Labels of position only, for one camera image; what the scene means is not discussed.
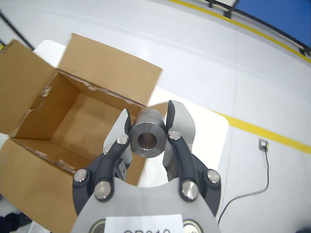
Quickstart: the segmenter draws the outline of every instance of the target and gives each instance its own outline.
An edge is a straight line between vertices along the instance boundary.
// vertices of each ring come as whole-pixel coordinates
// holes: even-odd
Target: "power outlet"
[[[258,149],[264,152],[265,148],[267,149],[268,152],[269,142],[263,139],[259,139]]]

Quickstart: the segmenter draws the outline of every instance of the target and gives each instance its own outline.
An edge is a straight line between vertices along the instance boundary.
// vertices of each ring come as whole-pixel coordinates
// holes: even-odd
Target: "dark fabric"
[[[311,228],[304,228],[302,230],[297,231],[296,233],[311,233]]]
[[[9,213],[7,216],[0,216],[0,232],[9,233],[16,231],[20,226],[19,217],[16,213]]]

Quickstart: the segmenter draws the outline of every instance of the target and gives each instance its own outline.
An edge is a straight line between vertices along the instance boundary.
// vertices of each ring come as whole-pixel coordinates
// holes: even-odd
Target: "metal cylinder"
[[[145,108],[137,115],[129,132],[133,153],[152,158],[165,149],[166,133],[162,115],[152,108]]]

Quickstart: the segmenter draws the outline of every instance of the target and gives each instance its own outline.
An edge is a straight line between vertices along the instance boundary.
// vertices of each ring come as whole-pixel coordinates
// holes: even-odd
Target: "yellow floor line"
[[[290,138],[287,138],[287,137],[280,135],[280,134],[277,134],[275,132],[268,131],[264,128],[261,128],[259,126],[247,123],[247,122],[239,120],[237,118],[227,116],[227,115],[224,115],[222,113],[218,113],[216,111],[213,111],[213,112],[225,117],[227,119],[227,121],[229,122],[229,125],[232,127],[235,127],[235,128],[238,128],[238,129],[241,129],[243,131],[247,131],[247,132],[250,132],[250,133],[253,133],[256,135],[259,135],[265,139],[276,141],[278,143],[290,146],[290,147],[295,148],[297,150],[300,150],[302,152],[311,154],[311,146],[308,146],[306,144],[292,140]]]
[[[229,19],[229,18],[224,17],[224,16],[222,16],[222,15],[220,15],[220,14],[217,14],[216,12],[209,11],[209,10],[207,10],[207,9],[203,9],[203,8],[197,6],[197,5],[193,5],[193,4],[188,3],[188,2],[185,2],[185,1],[180,1],[180,0],[166,0],[166,1],[174,2],[174,3],[180,4],[180,5],[186,6],[186,7],[188,7],[188,8],[192,8],[192,9],[194,9],[194,10],[204,12],[204,13],[209,14],[209,15],[212,15],[212,16],[214,16],[214,17],[216,17],[216,18],[219,18],[219,19],[225,20],[225,21],[227,21],[227,22],[229,22],[229,23],[232,23],[232,24],[234,24],[234,25],[236,25],[236,26],[242,27],[242,28],[244,28],[244,29],[246,29],[246,30],[248,30],[248,31],[250,31],[250,32],[253,32],[253,33],[255,33],[255,34],[257,34],[257,35],[259,35],[259,36],[261,36],[261,37],[263,37],[263,38],[265,38],[265,39],[271,41],[271,42],[274,42],[275,44],[281,46],[282,48],[284,48],[284,49],[286,49],[286,50],[288,50],[288,51],[294,53],[294,54],[297,55],[298,57],[300,57],[300,58],[304,59],[305,61],[311,63],[311,59],[308,59],[306,56],[302,55],[300,52],[296,51],[295,49],[293,49],[293,48],[287,46],[286,44],[284,44],[284,43],[282,43],[282,42],[276,40],[275,38],[273,38],[273,37],[271,37],[271,36],[268,36],[268,35],[265,34],[265,33],[262,33],[262,32],[260,32],[260,31],[258,31],[258,30],[256,30],[256,29],[254,29],[254,28],[252,28],[252,27],[250,27],[250,26],[247,26],[247,25],[245,25],[245,24],[243,24],[243,23],[241,23],[241,22],[238,22],[238,21]]]

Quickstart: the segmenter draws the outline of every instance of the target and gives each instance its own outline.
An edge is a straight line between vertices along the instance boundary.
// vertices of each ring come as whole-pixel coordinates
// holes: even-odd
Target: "open cardboard box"
[[[10,136],[0,192],[51,232],[70,232],[73,174],[103,152],[124,108],[133,121],[147,105],[161,69],[76,34],[58,69],[15,40],[0,55],[0,131]],[[128,183],[138,183],[144,162],[133,154]]]

